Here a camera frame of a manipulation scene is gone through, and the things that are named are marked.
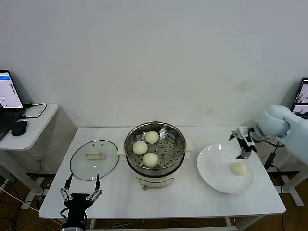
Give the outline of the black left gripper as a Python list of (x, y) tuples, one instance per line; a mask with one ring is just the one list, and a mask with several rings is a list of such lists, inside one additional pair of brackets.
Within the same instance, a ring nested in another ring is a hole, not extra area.
[(66, 224), (86, 224), (88, 220), (86, 210), (93, 206), (93, 202), (95, 202), (102, 194), (99, 175), (97, 175), (96, 178), (95, 190), (91, 194), (70, 194), (69, 189), (72, 177), (73, 174), (71, 173), (69, 178), (66, 180), (64, 187), (60, 189), (60, 193), (64, 200), (65, 206), (65, 209), (63, 209), (63, 211), (68, 210)]

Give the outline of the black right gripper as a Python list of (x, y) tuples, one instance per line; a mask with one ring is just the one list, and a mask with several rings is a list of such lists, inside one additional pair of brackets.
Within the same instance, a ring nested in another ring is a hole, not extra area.
[[(231, 132), (229, 140), (232, 140), (234, 138), (239, 138), (243, 140), (246, 144), (255, 144), (252, 139), (253, 132), (254, 129), (252, 127), (241, 126), (238, 127), (238, 129), (233, 130)], [(236, 159), (248, 159), (252, 151), (251, 146), (241, 145), (240, 148), (241, 148), (240, 155), (237, 156)]]

